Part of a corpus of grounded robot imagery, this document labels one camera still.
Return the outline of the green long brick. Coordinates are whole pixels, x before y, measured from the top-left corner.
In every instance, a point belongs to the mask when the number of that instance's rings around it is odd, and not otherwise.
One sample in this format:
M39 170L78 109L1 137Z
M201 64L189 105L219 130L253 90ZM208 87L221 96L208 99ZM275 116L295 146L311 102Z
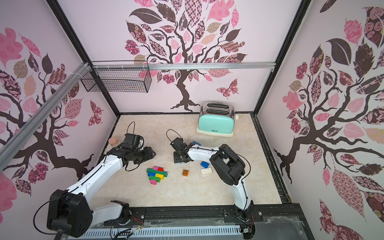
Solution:
M147 172L148 172L148 173L154 173L154 174L160 174L160 175L163 175L164 177L167 177L167 176L168 176L168 173L167 173L167 172L164 172L164 171L157 171L157 170L153 170L153 169L150 169L150 168L147 169Z

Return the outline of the brown small brick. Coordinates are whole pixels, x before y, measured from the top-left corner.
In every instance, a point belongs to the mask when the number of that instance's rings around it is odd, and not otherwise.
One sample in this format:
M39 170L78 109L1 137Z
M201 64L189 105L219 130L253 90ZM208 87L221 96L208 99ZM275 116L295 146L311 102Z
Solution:
M189 171L188 171L188 170L183 170L182 175L183 175L184 177L187 177L187 176L189 175Z

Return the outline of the yellow small brick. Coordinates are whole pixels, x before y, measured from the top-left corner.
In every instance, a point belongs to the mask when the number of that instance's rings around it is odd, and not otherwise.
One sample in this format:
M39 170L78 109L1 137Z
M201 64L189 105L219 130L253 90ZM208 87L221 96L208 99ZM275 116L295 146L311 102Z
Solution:
M157 178L163 180L165 176L162 175L162 174L156 174L155 177L157 177Z

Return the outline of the bright green brick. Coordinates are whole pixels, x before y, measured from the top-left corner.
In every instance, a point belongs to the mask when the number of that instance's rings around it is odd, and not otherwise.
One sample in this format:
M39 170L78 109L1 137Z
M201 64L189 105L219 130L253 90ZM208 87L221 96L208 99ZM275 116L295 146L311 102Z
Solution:
M161 178L159 177L154 177L154 176L149 176L149 179L151 182L160 182Z

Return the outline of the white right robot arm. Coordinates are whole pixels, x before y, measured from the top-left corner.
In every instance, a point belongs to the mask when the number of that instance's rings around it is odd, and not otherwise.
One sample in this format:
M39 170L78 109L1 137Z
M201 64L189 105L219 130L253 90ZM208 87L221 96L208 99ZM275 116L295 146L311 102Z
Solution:
M245 183L246 164L228 145L208 148L194 143L187 145L182 138L176 138L171 141L171 146L175 150L174 163L210 163L220 179L232 187L235 206L243 212L249 208L251 199Z

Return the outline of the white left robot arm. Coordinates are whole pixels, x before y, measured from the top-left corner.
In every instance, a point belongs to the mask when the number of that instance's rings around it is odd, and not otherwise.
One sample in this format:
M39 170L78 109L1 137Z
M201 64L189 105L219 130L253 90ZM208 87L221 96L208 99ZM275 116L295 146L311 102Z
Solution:
M103 160L83 179L66 190L56 190L50 197L47 228L74 238L81 237L90 227L114 221L126 224L131 219L129 204L111 201L91 209L90 202L98 190L129 162L141 163L153 159L156 153L151 147L141 150L113 148Z

